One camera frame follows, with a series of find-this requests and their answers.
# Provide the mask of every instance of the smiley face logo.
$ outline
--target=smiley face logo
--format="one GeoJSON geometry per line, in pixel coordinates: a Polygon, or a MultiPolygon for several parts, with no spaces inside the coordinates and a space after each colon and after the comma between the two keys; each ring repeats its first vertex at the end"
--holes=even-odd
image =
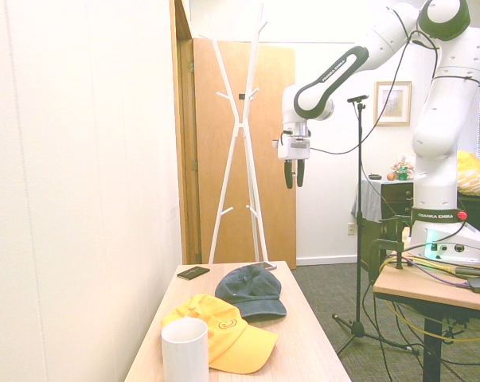
{"type": "Polygon", "coordinates": [[[220,324],[218,324],[218,327],[221,329],[229,329],[232,328],[233,326],[236,326],[237,321],[236,320],[227,320],[227,321],[222,321],[220,324]]]}

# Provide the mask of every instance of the drawer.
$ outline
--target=drawer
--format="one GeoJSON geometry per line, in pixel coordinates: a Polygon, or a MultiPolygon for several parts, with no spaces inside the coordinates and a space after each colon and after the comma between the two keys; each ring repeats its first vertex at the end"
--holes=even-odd
{"type": "Polygon", "coordinates": [[[394,212],[396,215],[403,216],[410,216],[412,213],[413,201],[388,201],[388,203],[390,204],[390,207],[384,201],[381,201],[382,219],[392,217],[394,212]]]}
{"type": "Polygon", "coordinates": [[[386,201],[407,201],[413,198],[413,182],[382,185],[381,195],[386,201]]]}

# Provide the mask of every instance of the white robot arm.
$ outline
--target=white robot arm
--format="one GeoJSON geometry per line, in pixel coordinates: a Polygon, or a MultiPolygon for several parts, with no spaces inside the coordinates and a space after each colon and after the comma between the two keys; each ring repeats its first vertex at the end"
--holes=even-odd
{"type": "Polygon", "coordinates": [[[465,224],[465,215],[457,209],[457,142],[480,84],[480,29],[469,24],[466,0],[427,0],[420,10],[396,4],[316,81],[288,87],[278,141],[287,186],[292,187],[293,160],[298,163],[298,186],[302,185],[304,161],[310,157],[306,121],[332,115],[330,95],[354,73],[379,68],[409,38],[420,45],[431,42],[438,49],[439,63],[412,140],[416,154],[412,243],[447,237],[454,244],[427,245],[412,254],[480,263],[480,232],[465,224]]]}
{"type": "Polygon", "coordinates": [[[310,157],[308,119],[322,121],[334,112],[330,98],[354,73],[379,68],[408,40],[416,27],[419,11],[399,3],[367,32],[363,41],[338,58],[316,81],[303,87],[297,84],[284,90],[282,98],[283,133],[278,141],[278,156],[285,160],[287,187],[292,187],[292,161],[298,161],[298,186],[302,185],[304,160],[310,157]]]}

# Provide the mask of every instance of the table leg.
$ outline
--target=table leg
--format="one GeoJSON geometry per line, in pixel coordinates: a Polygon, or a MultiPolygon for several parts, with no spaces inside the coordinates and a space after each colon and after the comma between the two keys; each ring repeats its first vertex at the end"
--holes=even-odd
{"type": "MultiPolygon", "coordinates": [[[[428,333],[441,335],[441,323],[425,319],[424,329],[428,333]]],[[[441,368],[441,342],[442,340],[425,334],[423,343],[423,382],[439,382],[441,368]]]]}

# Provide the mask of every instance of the gray cloth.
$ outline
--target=gray cloth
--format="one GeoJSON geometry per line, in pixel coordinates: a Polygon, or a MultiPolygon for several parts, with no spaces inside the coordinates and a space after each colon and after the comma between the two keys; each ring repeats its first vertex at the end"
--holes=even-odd
{"type": "Polygon", "coordinates": [[[217,285],[215,296],[236,306],[248,322],[281,318],[287,314],[279,300],[282,285],[263,267],[246,265],[229,272],[217,285]]]}
{"type": "MultiPolygon", "coordinates": [[[[378,223],[381,220],[381,186],[383,184],[393,183],[408,183],[408,181],[367,181],[361,180],[361,214],[364,219],[378,223]]],[[[358,207],[358,187],[355,192],[353,207],[351,208],[351,215],[356,216],[358,207]]]]}

